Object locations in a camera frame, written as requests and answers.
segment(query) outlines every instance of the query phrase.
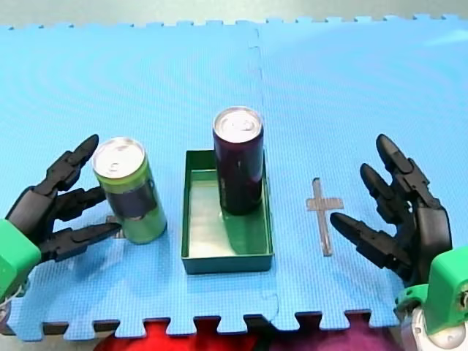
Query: green robotic arm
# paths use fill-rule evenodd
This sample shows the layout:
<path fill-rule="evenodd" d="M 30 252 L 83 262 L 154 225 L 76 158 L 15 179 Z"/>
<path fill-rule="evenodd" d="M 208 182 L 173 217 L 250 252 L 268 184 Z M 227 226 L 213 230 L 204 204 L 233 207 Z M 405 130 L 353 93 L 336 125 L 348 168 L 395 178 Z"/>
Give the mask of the green robotic arm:
<path fill-rule="evenodd" d="M 85 192 L 75 185 L 82 166 L 99 142 L 97 135 L 83 141 L 74 151 L 63 153 L 47 170 L 45 179 L 30 186 L 16 200 L 5 219 L 0 219 L 0 327 L 9 315 L 9 304 L 26 291 L 28 275 L 47 260 L 61 261 L 83 253 L 89 245 L 120 229 L 116 223 L 97 224 L 56 233 L 56 219 L 69 221 L 105 200 L 96 187 Z"/>

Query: green metal tray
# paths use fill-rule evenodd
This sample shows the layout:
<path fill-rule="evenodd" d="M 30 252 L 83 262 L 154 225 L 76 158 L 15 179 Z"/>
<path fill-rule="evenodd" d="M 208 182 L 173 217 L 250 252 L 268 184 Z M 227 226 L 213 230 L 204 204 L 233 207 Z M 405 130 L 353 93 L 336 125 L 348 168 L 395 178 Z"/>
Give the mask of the green metal tray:
<path fill-rule="evenodd" d="M 273 245 L 266 169 L 262 192 L 262 205 L 254 212 L 245 216 L 224 212 L 214 151 L 187 151 L 182 260 L 188 274 L 270 269 Z"/>

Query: blue foam mat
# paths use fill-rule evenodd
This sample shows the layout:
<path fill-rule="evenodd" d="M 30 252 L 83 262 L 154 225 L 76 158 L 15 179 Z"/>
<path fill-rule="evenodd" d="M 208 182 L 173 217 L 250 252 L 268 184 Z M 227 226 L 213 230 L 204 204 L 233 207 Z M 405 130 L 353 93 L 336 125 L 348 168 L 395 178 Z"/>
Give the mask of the blue foam mat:
<path fill-rule="evenodd" d="M 322 312 L 321 328 L 333 329 L 346 328 L 352 310 L 371 311 L 372 326 L 396 324 L 401 283 L 330 225 L 334 254 L 323 257 L 306 199 L 319 176 L 344 212 L 392 233 L 358 173 L 368 162 L 384 174 L 375 149 L 384 132 L 428 175 L 454 244 L 468 244 L 468 23 L 416 17 L 1 30 L 8 51 L 0 57 L 0 157 L 8 171 L 0 181 L 9 185 L 0 210 L 61 152 L 97 132 L 145 145 L 169 220 L 166 235 L 147 246 L 108 239 L 37 267 L 26 297 L 14 301 L 10 327 L 33 341 L 42 323 L 65 322 L 66 339 L 90 339 L 94 322 L 119 320 L 116 335 L 136 337 L 144 320 L 170 318 L 168 333 L 185 334 L 195 332 L 194 317 L 220 316 L 218 330 L 234 333 L 246 330 L 244 315 L 294 330 L 295 314 Z M 212 118 L 230 105 L 264 115 L 276 256 L 265 273 L 187 276 L 184 153 L 211 148 Z M 95 185 L 88 166 L 77 186 Z M 103 203 L 56 229 L 109 213 Z"/>

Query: black robotic finger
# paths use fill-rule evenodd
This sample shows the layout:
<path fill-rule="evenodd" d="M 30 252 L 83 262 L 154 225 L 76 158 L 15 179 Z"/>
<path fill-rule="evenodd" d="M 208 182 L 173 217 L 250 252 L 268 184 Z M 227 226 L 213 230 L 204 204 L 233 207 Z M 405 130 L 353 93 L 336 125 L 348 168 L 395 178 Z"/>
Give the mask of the black robotic finger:
<path fill-rule="evenodd" d="M 389 224 L 398 225 L 410 219 L 410 205 L 368 164 L 361 166 L 361 178 L 377 202 L 377 212 Z"/>
<path fill-rule="evenodd" d="M 88 246 L 114 235 L 121 226 L 117 223 L 91 225 L 79 230 L 67 228 L 54 233 L 48 240 L 39 245 L 42 262 L 56 262 L 82 254 Z"/>
<path fill-rule="evenodd" d="M 399 247 L 395 238 L 384 231 L 377 232 L 346 214 L 333 213 L 330 221 L 336 230 L 356 245 L 360 254 L 377 267 L 391 269 L 404 280 L 410 278 L 410 256 Z"/>
<path fill-rule="evenodd" d="M 81 216 L 84 210 L 92 208 L 105 200 L 105 193 L 100 186 L 88 191 L 76 189 L 62 194 L 56 200 L 56 219 L 69 221 Z"/>
<path fill-rule="evenodd" d="M 57 192 L 68 191 L 80 177 L 82 166 L 92 157 L 99 137 L 92 135 L 75 151 L 65 151 L 48 169 L 45 179 L 34 188 L 38 194 L 55 197 Z"/>
<path fill-rule="evenodd" d="M 440 208 L 440 202 L 429 191 L 429 180 L 413 159 L 408 159 L 386 135 L 377 138 L 377 150 L 392 175 L 392 188 L 413 206 L 422 203 L 426 207 Z"/>

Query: gray tape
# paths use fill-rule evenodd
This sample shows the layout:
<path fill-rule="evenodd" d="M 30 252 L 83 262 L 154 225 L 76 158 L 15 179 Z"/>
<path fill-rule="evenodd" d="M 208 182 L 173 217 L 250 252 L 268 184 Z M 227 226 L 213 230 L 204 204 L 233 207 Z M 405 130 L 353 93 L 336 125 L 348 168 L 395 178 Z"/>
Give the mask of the gray tape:
<path fill-rule="evenodd" d="M 312 189 L 314 191 L 314 198 L 307 199 L 307 210 L 317 212 L 317 221 L 319 223 L 319 234 L 320 240 L 322 241 L 323 255 L 331 256 L 333 252 L 331 248 L 330 235 L 328 233 L 325 211 L 343 209 L 343 200 L 337 197 L 322 197 L 320 178 L 315 178 L 312 181 Z"/>

